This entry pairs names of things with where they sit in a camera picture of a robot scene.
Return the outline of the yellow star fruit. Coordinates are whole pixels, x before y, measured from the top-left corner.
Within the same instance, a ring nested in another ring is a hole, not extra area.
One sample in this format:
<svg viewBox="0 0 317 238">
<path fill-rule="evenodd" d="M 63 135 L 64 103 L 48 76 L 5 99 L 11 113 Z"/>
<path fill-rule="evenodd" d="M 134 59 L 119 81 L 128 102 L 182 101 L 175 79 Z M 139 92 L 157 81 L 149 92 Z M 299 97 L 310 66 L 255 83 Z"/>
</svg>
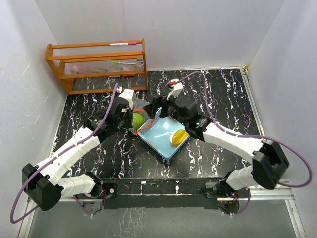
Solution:
<svg viewBox="0 0 317 238">
<path fill-rule="evenodd" d="M 188 136 L 188 132 L 186 132 L 184 129 L 180 129 L 176 131 L 171 137 L 171 144 L 173 146 L 178 146 L 179 144 L 183 143 Z"/>
</svg>

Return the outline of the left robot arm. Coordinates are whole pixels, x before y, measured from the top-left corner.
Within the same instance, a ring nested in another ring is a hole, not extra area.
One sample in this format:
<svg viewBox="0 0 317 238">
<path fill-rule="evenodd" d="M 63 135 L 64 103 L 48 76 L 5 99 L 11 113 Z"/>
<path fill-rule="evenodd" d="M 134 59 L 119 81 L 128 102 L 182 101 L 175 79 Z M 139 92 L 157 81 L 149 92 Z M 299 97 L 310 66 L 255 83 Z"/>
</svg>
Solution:
<svg viewBox="0 0 317 238">
<path fill-rule="evenodd" d="M 110 110 L 95 112 L 62 147 L 45 160 L 22 169 L 24 192 L 43 211 L 53 208 L 60 199 L 85 194 L 101 196 L 102 182 L 92 172 L 64 178 L 63 175 L 87 152 L 99 146 L 120 128 L 133 126 L 133 97 L 131 90 L 115 96 Z"/>
</svg>

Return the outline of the green cabbage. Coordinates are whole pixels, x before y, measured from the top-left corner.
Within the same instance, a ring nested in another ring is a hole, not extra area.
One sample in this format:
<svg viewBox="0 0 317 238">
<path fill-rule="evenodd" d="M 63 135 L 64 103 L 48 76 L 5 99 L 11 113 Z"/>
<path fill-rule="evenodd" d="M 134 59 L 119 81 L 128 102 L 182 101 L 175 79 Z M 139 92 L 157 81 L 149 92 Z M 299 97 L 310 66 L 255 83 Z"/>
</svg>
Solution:
<svg viewBox="0 0 317 238">
<path fill-rule="evenodd" d="M 144 123 L 144 118 L 140 113 L 133 113 L 133 128 L 138 130 Z"/>
</svg>

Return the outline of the clear zip top bag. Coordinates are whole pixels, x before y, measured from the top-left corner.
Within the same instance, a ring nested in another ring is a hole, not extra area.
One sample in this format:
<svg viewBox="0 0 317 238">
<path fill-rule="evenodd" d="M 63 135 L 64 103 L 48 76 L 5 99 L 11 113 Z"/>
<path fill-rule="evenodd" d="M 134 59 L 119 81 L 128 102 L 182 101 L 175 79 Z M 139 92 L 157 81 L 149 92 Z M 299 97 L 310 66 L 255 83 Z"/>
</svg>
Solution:
<svg viewBox="0 0 317 238">
<path fill-rule="evenodd" d="M 129 130 L 133 135 L 137 136 L 139 133 L 144 132 L 149 129 L 153 123 L 154 119 L 151 119 L 147 112 L 144 110 L 144 106 L 148 105 L 149 102 L 139 99 L 136 96 L 132 98 L 133 102 L 133 117 L 132 117 L 132 128 Z"/>
</svg>

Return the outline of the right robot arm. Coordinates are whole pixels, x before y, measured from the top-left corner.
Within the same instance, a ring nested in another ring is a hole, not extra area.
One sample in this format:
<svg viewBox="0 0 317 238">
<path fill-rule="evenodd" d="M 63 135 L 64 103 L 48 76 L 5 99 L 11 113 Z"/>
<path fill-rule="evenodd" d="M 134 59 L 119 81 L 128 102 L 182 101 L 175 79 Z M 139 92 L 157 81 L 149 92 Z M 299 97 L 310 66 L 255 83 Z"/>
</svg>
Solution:
<svg viewBox="0 0 317 238">
<path fill-rule="evenodd" d="M 273 190 L 289 167 L 289 162 L 277 142 L 270 139 L 244 138 L 241 134 L 227 134 L 218 128 L 217 123 L 199 113 L 191 99 L 157 96 L 143 108 L 150 118 L 154 118 L 157 109 L 161 109 L 162 118 L 170 116 L 177 120 L 192 138 L 218 145 L 250 163 L 248 167 L 228 172 L 213 187 L 203 188 L 202 192 L 205 194 L 231 197 L 243 188 L 256 185 Z"/>
</svg>

